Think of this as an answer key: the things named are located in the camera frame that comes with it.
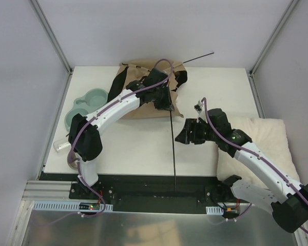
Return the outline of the beige fabric pet tent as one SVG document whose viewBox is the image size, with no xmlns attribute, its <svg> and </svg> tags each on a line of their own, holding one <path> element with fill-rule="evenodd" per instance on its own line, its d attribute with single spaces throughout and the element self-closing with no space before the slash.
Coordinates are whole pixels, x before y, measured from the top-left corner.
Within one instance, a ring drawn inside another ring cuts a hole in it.
<svg viewBox="0 0 308 246">
<path fill-rule="evenodd" d="M 180 61 L 170 62 L 158 59 L 138 59 L 120 63 L 120 68 L 108 93 L 107 101 L 114 100 L 124 89 L 136 92 L 140 99 L 140 92 L 156 87 L 169 87 L 175 110 L 172 116 L 183 118 L 184 115 L 177 107 L 177 90 L 188 80 L 188 73 Z M 168 117 L 169 111 L 157 110 L 151 102 L 140 105 L 123 116 L 124 119 L 141 119 Z"/>
</svg>

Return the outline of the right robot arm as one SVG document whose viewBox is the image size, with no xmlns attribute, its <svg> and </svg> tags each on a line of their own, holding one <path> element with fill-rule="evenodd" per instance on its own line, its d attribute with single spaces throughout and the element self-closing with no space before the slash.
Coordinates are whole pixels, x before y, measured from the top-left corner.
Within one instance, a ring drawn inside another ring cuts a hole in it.
<svg viewBox="0 0 308 246">
<path fill-rule="evenodd" d="M 272 215 L 279 227 L 295 232 L 308 221 L 308 184 L 303 185 L 274 165 L 242 130 L 233 129 L 226 114 L 220 109 L 205 111 L 195 105 L 197 118 L 188 118 L 175 137 L 182 144 L 200 145 L 214 142 L 219 150 L 245 165 L 265 185 L 258 187 L 242 177 L 232 175 L 225 179 L 221 189 L 226 202 L 246 200 Z"/>
</svg>

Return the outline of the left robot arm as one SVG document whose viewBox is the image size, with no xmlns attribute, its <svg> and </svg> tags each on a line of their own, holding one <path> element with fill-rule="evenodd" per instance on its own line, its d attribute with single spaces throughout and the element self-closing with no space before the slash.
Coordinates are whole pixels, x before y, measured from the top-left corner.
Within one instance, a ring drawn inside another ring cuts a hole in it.
<svg viewBox="0 0 308 246">
<path fill-rule="evenodd" d="M 142 80 L 130 82 L 122 92 L 106 105 L 86 116 L 77 114 L 72 118 L 68 141 L 71 150 L 67 161 L 76 163 L 78 179 L 83 184 L 80 193 L 86 199 L 98 194 L 95 159 L 103 150 L 101 136 L 112 123 L 144 104 L 154 103 L 158 110 L 172 110 L 169 75 L 153 68 Z"/>
</svg>

